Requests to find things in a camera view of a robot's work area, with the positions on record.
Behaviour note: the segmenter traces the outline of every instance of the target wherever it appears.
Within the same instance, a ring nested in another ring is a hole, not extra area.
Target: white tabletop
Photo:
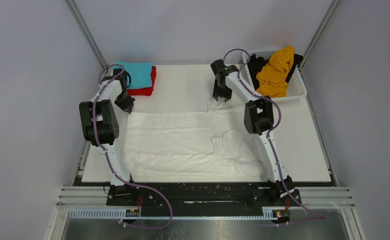
[[[207,111],[207,101],[211,99],[214,75],[207,64],[203,65],[158,65],[157,78],[151,96],[135,96],[134,112],[179,113]],[[241,104],[233,96],[232,104]],[[329,182],[330,176],[310,114],[306,98],[278,102],[282,111],[280,126],[274,130],[281,160],[295,182]],[[160,176],[144,177],[137,182],[257,182],[258,179],[238,177],[219,179],[201,176],[199,179],[185,180],[184,176],[175,179],[161,179]],[[83,182],[109,181],[109,174],[99,152],[91,148],[87,157]]]

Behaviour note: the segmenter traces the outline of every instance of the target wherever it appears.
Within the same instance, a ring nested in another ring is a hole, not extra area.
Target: gray wall
[[[367,239],[390,239],[390,1],[341,1],[304,73]]]
[[[209,64],[237,47],[292,44],[303,54],[331,2],[76,0],[106,61],[157,64]]]
[[[65,1],[0,1],[0,240],[42,239],[100,70]]]

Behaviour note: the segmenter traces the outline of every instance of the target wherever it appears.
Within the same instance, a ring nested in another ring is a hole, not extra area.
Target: red folded cloth
[[[150,96],[152,95],[152,92],[154,91],[154,84],[155,84],[155,78],[156,78],[156,67],[152,66],[152,72],[151,72],[151,79],[152,79],[152,87],[145,87],[141,89],[128,89],[128,94],[130,96],[135,95],[143,95],[143,96]]]

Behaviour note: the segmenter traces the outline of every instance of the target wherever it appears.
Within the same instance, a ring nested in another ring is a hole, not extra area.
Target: black cloth
[[[293,71],[298,64],[302,62],[304,57],[302,55],[294,54],[293,55],[293,65],[286,76],[286,82],[289,83],[290,78],[292,77]],[[262,67],[264,67],[268,63],[268,59],[264,59],[263,57],[256,57],[255,54],[251,55],[251,60],[248,62],[249,75],[251,75],[252,84],[254,85],[254,89],[260,87],[260,83],[257,80],[257,74],[261,72]]]
[[[249,74],[251,75],[252,84],[254,89],[260,87],[260,83],[257,80],[257,73],[261,72],[262,67],[268,63],[268,59],[265,60],[263,57],[257,58],[255,54],[251,55],[251,60],[248,62]]]

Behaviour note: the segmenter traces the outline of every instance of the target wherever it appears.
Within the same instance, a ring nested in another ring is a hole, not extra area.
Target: yellow cloth
[[[293,65],[295,49],[292,46],[276,51],[257,74],[260,87],[257,92],[271,98],[285,97],[288,83],[286,77]]]

